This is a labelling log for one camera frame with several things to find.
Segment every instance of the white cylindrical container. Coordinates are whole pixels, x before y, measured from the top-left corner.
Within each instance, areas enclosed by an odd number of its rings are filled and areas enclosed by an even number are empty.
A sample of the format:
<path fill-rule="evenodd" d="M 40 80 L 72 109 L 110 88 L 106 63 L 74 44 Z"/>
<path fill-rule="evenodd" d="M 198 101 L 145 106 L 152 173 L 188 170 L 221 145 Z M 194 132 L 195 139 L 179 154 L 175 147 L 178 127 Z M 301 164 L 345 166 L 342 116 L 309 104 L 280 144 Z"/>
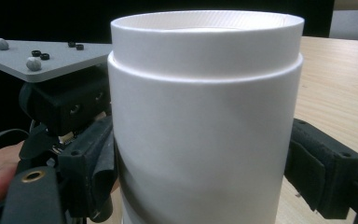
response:
<path fill-rule="evenodd" d="M 112 21 L 124 224 L 274 223 L 303 23 L 250 11 Z"/>

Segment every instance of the table surface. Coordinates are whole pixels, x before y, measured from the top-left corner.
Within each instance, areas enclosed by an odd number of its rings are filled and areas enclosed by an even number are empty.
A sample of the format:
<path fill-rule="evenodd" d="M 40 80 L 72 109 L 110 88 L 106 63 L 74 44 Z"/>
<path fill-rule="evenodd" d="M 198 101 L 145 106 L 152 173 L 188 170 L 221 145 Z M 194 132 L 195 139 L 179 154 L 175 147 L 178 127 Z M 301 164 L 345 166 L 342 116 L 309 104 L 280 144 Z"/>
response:
<path fill-rule="evenodd" d="M 297 119 L 303 119 L 358 152 L 358 41 L 303 37 L 304 56 L 296 103 Z M 325 220 L 310 211 L 296 190 L 283 180 L 276 223 L 352 223 Z M 121 223 L 119 189 L 112 193 L 115 211 L 104 223 Z"/>

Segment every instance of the textured top surface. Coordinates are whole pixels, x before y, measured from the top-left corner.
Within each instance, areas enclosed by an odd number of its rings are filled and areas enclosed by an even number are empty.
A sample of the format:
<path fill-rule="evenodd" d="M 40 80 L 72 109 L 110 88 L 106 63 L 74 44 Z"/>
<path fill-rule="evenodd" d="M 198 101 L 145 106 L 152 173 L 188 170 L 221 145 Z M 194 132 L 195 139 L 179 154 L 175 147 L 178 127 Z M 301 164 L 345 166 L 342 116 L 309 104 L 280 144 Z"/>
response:
<path fill-rule="evenodd" d="M 65 42 L 38 42 L 7 40 L 8 50 L 0 50 L 0 70 L 27 82 L 41 82 L 63 76 L 99 63 L 106 63 L 107 55 L 112 51 L 110 44 L 83 44 L 83 50 L 69 48 Z M 42 69 L 31 71 L 26 66 L 33 50 L 50 55 L 42 61 Z"/>

